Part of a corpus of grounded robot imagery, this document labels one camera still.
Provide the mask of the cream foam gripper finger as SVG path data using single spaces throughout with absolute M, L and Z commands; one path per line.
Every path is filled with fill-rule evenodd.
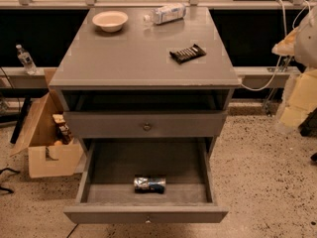
M 271 52 L 278 56 L 295 56 L 298 28 L 294 28 L 283 40 L 273 46 Z
M 317 69 L 308 67 L 298 76 L 291 76 L 284 87 L 282 103 L 276 113 L 276 130 L 290 133 L 317 108 Z

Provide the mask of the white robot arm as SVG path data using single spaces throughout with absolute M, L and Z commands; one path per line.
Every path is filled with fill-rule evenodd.
M 317 109 L 317 6 L 271 51 L 275 55 L 294 57 L 306 67 L 300 75 L 287 80 L 276 113 L 276 130 L 288 133 Z

